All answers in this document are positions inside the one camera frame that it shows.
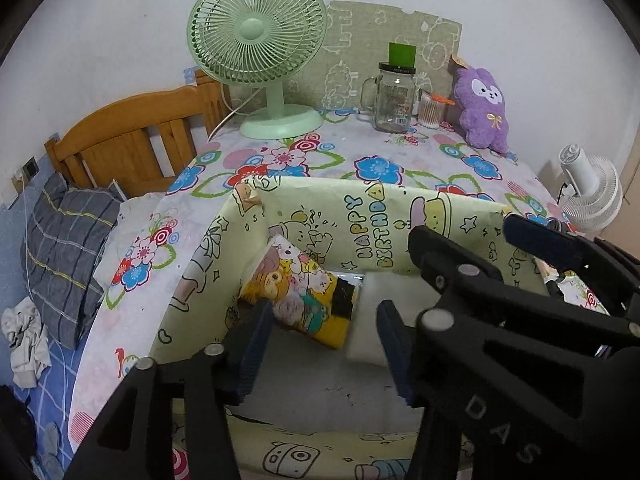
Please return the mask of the wooden bed headboard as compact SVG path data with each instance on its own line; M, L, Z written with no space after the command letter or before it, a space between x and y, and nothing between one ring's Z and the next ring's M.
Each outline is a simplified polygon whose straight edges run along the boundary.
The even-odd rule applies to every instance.
M116 181L129 196L163 192L192 162L191 117L211 133L228 112L229 89L195 72L195 84L137 94L81 119L44 149L53 169L78 188Z

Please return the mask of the green cartoon cardboard panel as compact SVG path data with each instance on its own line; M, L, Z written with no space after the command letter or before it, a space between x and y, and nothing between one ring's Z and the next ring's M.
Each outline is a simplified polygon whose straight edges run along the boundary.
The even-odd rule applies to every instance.
M328 29L314 59L284 84L288 103L328 110L357 108L363 81L388 61L388 45L416 47L416 86L449 96L450 56L459 51L462 25L434 14L396 6L332 1Z

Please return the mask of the glass mason jar mug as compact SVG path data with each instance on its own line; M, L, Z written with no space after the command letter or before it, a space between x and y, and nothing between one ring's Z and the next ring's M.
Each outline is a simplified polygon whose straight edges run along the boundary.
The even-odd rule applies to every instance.
M416 81L413 67L378 64L378 74L363 81L359 109L372 126L387 133L406 133L410 127Z

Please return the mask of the wall socket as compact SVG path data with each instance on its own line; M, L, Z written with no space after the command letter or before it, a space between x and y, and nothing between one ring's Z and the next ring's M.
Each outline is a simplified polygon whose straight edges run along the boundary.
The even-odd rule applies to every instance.
M29 185L30 181L38 174L38 172L38 162L31 157L23 166L14 172L14 175L11 178L15 192L17 192L17 194L22 194L26 186Z

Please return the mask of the green desk fan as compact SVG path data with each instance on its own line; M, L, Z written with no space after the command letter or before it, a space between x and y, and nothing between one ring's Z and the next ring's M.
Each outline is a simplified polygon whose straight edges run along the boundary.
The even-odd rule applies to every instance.
M320 127L314 108L285 102L283 83L316 56L325 36L323 0L198 0L186 26L192 58L206 75L265 91L266 106L240 125L242 136L257 140Z

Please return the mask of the grey plaid pillow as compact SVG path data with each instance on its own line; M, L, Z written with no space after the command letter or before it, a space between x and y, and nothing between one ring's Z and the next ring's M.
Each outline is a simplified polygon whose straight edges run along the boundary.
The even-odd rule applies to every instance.
M103 288L93 274L123 201L115 182L78 188L52 174L28 217L21 246L28 296L66 349L77 348L100 305Z

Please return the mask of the green cup on jar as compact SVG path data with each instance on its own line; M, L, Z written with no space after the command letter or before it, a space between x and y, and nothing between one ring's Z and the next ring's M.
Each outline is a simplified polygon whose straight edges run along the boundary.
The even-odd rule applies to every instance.
M388 44L388 64L396 67L413 68L416 64L416 46L412 44Z

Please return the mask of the floral tablecloth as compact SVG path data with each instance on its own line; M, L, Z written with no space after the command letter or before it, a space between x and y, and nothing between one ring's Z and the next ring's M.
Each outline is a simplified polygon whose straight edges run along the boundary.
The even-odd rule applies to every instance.
M511 154L466 144L453 128L374 131L352 112L328 113L292 139L217 133L165 193L129 196L96 279L104 297L82 354L68 440L78 448L107 397L152 347L193 252L238 185L252 177L356 180L488 200L541 224L570 226L533 171Z

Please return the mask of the toothpick jar orange lid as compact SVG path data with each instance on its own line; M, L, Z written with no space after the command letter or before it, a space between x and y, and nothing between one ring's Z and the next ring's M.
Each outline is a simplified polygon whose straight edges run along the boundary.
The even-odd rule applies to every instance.
M418 107L418 123L430 129L438 129L445 120L449 107L455 106L452 99L422 91Z

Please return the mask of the white standing fan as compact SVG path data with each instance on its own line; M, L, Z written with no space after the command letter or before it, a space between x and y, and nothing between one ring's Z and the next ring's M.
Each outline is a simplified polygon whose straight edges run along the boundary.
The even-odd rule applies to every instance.
M562 206L575 230L594 234L609 226L620 212L623 187L613 163L602 156L588 155L577 143L564 146L560 166L574 188Z

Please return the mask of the crumpled white cloth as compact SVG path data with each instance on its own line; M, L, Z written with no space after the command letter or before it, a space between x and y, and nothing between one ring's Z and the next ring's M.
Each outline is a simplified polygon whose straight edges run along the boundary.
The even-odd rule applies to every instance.
M29 297L2 312L1 330L9 344L14 384L21 389L36 388L51 366L51 357L47 326Z

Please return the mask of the yellow cartoon storage box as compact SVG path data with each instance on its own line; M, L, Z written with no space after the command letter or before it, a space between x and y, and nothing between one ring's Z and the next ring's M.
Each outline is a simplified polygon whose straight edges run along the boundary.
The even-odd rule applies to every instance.
M544 292L534 257L502 235L507 213L507 206L488 200L396 184L249 178L194 250L158 328L153 356L174 362L221 341L250 307L240 303L240 289L275 235L332 272L418 275L408 236L414 226L426 226L491 262L508 284ZM262 371L276 392L255 392L256 415L228 417L242 476L405 478L416 434L387 414L386 363L349 361L343 349L285 328L277 340L282 358Z

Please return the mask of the purple plush bunny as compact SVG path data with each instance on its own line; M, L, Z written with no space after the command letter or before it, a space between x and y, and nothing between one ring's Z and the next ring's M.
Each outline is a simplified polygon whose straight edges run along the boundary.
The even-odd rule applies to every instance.
M461 108L459 124L466 143L505 155L509 151L509 123L506 102L494 76L484 68L459 66L452 92Z

